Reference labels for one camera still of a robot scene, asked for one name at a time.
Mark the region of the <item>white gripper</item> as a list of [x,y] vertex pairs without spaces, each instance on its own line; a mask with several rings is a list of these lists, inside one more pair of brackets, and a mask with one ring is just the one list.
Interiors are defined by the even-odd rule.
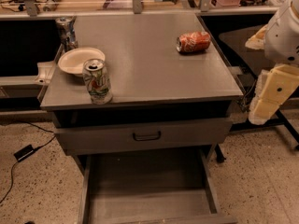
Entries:
[[[263,26],[249,38],[245,47],[264,49],[264,37],[267,26]],[[249,106],[249,121],[254,125],[265,124],[299,87],[299,67],[278,63],[270,71],[263,70],[258,76],[255,95]]]

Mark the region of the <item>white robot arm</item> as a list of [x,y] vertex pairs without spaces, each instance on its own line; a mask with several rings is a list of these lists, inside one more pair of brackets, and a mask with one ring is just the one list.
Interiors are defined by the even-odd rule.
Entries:
[[249,105],[249,122],[263,125],[299,87],[299,0],[286,0],[246,47],[263,49],[275,63],[258,76]]

